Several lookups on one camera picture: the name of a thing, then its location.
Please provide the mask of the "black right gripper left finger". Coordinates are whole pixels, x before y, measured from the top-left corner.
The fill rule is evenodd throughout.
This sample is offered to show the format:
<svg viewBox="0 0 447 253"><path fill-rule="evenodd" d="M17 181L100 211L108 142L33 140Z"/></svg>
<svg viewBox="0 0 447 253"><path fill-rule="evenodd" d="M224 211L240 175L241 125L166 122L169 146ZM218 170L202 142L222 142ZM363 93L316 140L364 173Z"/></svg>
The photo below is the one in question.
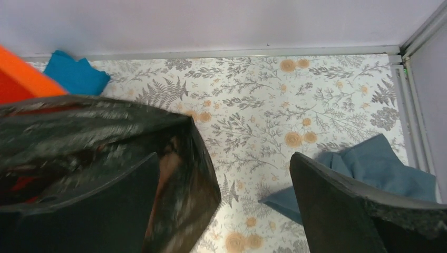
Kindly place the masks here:
<svg viewBox="0 0 447 253"><path fill-rule="evenodd" d="M155 153L49 201L1 207L1 252L141 252L159 182Z"/></svg>

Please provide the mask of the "black trash bag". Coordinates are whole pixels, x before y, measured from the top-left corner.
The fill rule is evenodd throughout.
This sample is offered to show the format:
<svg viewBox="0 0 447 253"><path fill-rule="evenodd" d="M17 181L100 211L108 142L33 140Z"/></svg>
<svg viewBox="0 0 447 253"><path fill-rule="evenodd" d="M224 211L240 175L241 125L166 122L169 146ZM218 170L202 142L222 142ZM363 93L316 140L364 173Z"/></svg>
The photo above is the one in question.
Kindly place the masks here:
<svg viewBox="0 0 447 253"><path fill-rule="evenodd" d="M141 252L190 252L221 203L192 117L65 95L1 106L1 207L49 201L155 153L159 182Z"/></svg>

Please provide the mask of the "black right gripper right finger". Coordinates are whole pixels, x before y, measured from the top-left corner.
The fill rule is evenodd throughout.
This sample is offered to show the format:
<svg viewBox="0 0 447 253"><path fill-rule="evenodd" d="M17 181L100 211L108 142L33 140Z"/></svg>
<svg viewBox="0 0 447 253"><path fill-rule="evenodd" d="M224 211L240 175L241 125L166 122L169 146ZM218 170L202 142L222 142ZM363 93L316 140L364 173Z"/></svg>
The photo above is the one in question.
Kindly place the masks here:
<svg viewBox="0 0 447 253"><path fill-rule="evenodd" d="M446 205L369 186L296 152L290 176L311 252L446 252Z"/></svg>

